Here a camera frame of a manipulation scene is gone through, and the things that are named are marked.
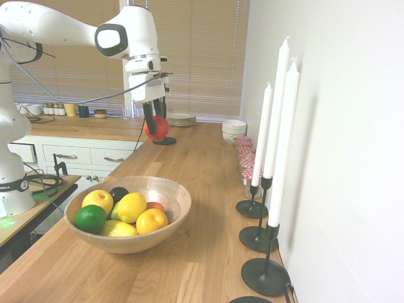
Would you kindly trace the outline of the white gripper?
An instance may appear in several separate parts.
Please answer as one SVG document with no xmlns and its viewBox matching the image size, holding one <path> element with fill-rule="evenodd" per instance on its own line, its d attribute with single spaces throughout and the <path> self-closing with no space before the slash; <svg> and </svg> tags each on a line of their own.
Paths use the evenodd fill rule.
<svg viewBox="0 0 404 303">
<path fill-rule="evenodd" d="M 162 98 L 165 96 L 162 78 L 161 73 L 131 73 L 129 76 L 129 87 L 132 88 L 131 99 L 137 104 L 143 103 L 149 134 L 156 134 L 153 105 L 157 116 L 166 118 L 167 115 L 165 98 Z"/>
</svg>

